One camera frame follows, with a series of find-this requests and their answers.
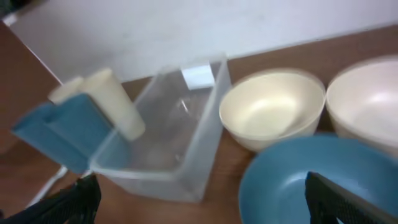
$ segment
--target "white wall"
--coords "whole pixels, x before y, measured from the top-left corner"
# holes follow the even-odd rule
[[[397,0],[47,0],[11,29],[65,81],[110,66],[122,80],[398,21]]]

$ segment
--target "white paper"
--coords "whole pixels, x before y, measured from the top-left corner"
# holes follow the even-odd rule
[[[214,85],[214,76],[209,64],[181,69],[189,90],[208,88]]]

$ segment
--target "bowl rim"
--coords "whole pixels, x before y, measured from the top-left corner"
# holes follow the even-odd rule
[[[363,139],[367,139],[373,142],[376,142],[378,144],[387,146],[387,147],[398,147],[398,141],[391,141],[388,139],[383,139],[383,138],[378,138],[375,135],[360,131],[359,129],[355,128],[353,125],[348,124],[347,122],[344,121],[344,119],[341,118],[341,116],[338,116],[337,113],[335,113],[330,106],[330,92],[331,92],[331,86],[334,84],[339,78],[349,74],[350,72],[357,70],[359,68],[364,68],[370,65],[375,65],[379,63],[385,63],[385,62],[395,62],[398,63],[398,55],[384,55],[380,57],[375,57],[375,58],[369,58],[366,60],[362,60],[360,62],[357,62],[353,65],[350,65],[346,68],[344,68],[342,71],[340,71],[335,77],[332,78],[332,80],[328,84],[328,88],[326,91],[326,109],[331,116],[339,125],[341,125],[343,128],[347,129],[347,131],[353,133],[354,135],[357,135]]]
[[[283,133],[281,135],[267,135],[267,136],[253,136],[253,135],[248,135],[248,134],[244,134],[244,133],[240,133],[237,131],[233,131],[233,129],[231,129],[230,127],[228,127],[228,125],[225,123],[225,121],[223,120],[223,117],[221,115],[221,106],[225,100],[225,98],[227,97],[227,95],[229,93],[231,93],[238,85],[247,82],[249,80],[252,80],[254,78],[259,78],[262,76],[267,76],[267,75],[275,75],[277,73],[288,73],[291,75],[298,75],[301,77],[306,77],[309,80],[313,81],[322,91],[322,95],[323,95],[323,100],[322,100],[322,105],[320,106],[319,110],[314,113],[309,119],[307,119],[305,122],[303,122],[303,125],[299,126],[297,129],[291,130],[290,132],[287,133]],[[234,83],[232,85],[232,88],[223,96],[220,106],[218,108],[218,115],[220,117],[221,123],[223,123],[223,126],[233,135],[239,137],[239,138],[245,138],[248,140],[259,140],[259,141],[266,141],[266,140],[280,140],[289,136],[292,136],[294,134],[299,133],[301,130],[307,128],[308,126],[310,126],[316,119],[318,119],[320,117],[320,115],[322,114],[322,111],[325,107],[325,102],[326,102],[326,88],[325,85],[323,84],[323,82],[316,77],[315,75],[312,75],[310,72],[307,72],[305,70],[299,69],[299,68],[272,68],[272,69],[265,69],[265,70],[261,70],[255,73],[252,73],[246,77],[241,78],[240,80],[238,80],[236,83]]]

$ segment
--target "brown table surface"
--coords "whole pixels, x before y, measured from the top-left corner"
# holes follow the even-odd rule
[[[327,84],[339,71],[353,63],[380,55],[398,53],[398,26],[312,42],[228,62],[232,81],[267,68],[301,68]],[[134,98],[149,79],[124,83]],[[323,113],[320,131],[332,131]],[[102,200],[96,223],[241,223],[238,189],[254,154],[238,145],[224,131],[202,203],[175,203],[131,195],[99,175]],[[23,142],[0,157],[0,208],[6,216],[22,210],[58,169]],[[52,192],[77,178],[68,173]]]

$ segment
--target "white bowl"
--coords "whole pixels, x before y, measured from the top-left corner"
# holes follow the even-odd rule
[[[337,135],[398,157],[398,57],[368,60],[330,83],[326,107]]]
[[[239,81],[223,98],[220,118],[242,146],[261,151],[314,134],[325,104],[322,82],[300,70],[266,70]]]

